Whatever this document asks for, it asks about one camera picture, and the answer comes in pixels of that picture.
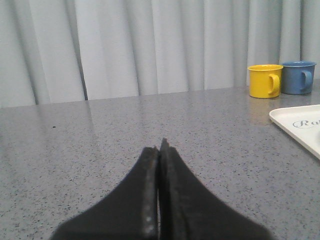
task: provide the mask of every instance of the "curtain fold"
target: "curtain fold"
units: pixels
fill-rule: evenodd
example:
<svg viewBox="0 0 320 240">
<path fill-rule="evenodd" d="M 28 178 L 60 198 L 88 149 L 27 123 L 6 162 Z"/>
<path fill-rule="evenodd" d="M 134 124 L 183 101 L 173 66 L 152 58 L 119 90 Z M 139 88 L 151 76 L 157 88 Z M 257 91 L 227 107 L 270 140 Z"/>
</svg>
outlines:
<svg viewBox="0 0 320 240">
<path fill-rule="evenodd" d="M 250 65 L 320 62 L 319 12 L 318 0 L 2 0 L 0 107 L 245 86 Z"/>
</svg>

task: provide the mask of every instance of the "speckled granite surface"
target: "speckled granite surface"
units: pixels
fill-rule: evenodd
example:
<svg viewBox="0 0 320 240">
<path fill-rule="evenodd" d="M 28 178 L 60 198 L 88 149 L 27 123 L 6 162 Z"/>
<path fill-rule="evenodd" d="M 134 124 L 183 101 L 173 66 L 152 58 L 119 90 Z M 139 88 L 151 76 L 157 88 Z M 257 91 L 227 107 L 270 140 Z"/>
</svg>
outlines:
<svg viewBox="0 0 320 240">
<path fill-rule="evenodd" d="M 269 120 L 312 94 L 247 88 L 0 109 L 0 239 L 48 239 L 163 137 L 216 196 L 279 240 L 320 239 L 320 160 Z"/>
</svg>

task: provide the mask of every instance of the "black rubber pad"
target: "black rubber pad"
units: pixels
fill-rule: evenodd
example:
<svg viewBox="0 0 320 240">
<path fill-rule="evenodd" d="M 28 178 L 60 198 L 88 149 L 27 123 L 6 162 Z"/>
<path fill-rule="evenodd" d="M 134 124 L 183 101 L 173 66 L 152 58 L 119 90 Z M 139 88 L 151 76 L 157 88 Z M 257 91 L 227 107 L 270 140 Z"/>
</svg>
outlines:
<svg viewBox="0 0 320 240">
<path fill-rule="evenodd" d="M 268 230 L 215 197 L 164 139 L 160 148 L 161 240 L 271 240 Z"/>
<path fill-rule="evenodd" d="M 125 179 L 99 203 L 63 223 L 52 240 L 156 240 L 158 150 L 146 147 Z"/>
</svg>

